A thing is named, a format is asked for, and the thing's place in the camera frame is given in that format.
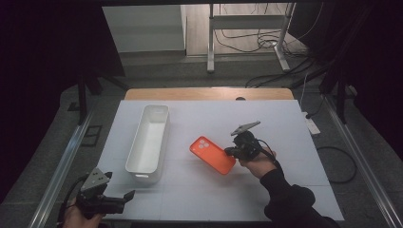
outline black curtain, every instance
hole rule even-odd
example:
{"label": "black curtain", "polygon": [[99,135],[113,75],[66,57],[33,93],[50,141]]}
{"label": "black curtain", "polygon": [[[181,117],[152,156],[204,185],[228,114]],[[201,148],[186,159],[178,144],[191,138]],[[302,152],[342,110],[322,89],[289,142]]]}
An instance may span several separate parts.
{"label": "black curtain", "polygon": [[2,1],[0,29],[3,200],[78,75],[125,74],[101,6]]}
{"label": "black curtain", "polygon": [[402,11],[402,1],[377,1],[343,71],[357,90],[357,108],[403,160]]}

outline person's hand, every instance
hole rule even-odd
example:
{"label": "person's hand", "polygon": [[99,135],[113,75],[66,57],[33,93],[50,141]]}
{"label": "person's hand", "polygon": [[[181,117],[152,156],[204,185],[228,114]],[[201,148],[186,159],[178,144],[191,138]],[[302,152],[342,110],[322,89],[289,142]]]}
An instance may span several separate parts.
{"label": "person's hand", "polygon": [[97,228],[104,215],[97,214],[92,219],[86,219],[80,209],[74,205],[75,198],[65,212],[63,228]]}
{"label": "person's hand", "polygon": [[258,179],[261,179],[266,173],[272,171],[273,169],[276,169],[276,166],[273,164],[273,162],[263,153],[259,153],[251,161],[239,160],[239,162],[241,166],[248,168],[249,171],[251,171],[251,173]]}

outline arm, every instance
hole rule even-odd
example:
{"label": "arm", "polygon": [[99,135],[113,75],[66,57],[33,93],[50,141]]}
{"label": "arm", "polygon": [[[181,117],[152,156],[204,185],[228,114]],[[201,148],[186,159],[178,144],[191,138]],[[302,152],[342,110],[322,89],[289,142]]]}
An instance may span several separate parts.
{"label": "arm", "polygon": [[315,196],[308,188],[291,186],[279,170],[260,154],[253,161],[240,161],[260,180],[270,195],[270,202],[264,208],[264,214],[277,227],[338,227],[332,219],[322,217],[312,205]]}

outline white tray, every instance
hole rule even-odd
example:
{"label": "white tray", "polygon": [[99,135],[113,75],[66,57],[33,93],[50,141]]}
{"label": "white tray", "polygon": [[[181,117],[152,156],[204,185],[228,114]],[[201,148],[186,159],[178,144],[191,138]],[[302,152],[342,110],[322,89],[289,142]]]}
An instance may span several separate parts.
{"label": "white tray", "polygon": [[144,108],[125,165],[135,181],[157,182],[160,179],[168,128],[168,106],[151,104]]}

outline orange phone case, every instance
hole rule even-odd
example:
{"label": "orange phone case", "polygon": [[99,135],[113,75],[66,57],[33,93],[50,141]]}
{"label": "orange phone case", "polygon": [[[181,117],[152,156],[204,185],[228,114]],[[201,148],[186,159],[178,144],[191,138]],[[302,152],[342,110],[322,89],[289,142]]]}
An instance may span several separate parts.
{"label": "orange phone case", "polygon": [[232,156],[227,156],[223,149],[204,136],[200,136],[190,145],[190,151],[223,175],[228,174],[236,162]]}

